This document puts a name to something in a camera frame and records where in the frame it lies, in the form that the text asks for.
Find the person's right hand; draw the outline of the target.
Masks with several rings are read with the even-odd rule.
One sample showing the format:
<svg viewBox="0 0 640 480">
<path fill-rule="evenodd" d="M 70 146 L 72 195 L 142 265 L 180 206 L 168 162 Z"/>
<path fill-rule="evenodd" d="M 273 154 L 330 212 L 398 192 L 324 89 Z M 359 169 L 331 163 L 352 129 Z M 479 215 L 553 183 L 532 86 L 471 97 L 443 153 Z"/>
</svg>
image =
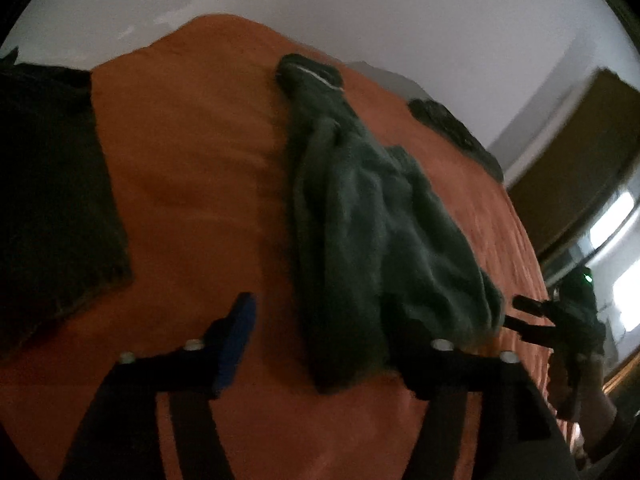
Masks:
<svg viewBox="0 0 640 480">
<path fill-rule="evenodd" d="M 580 356 L 578 361 L 582 364 L 584 374 L 577 390 L 579 406 L 573 420 L 580 428 L 585 450 L 590 450 L 613 426 L 617 408 L 602 389 L 603 356 L 591 353 L 589 356 Z M 547 394 L 549 403 L 556 410 L 573 394 L 568 384 L 564 356 L 560 352 L 553 352 L 548 361 Z"/>
</svg>

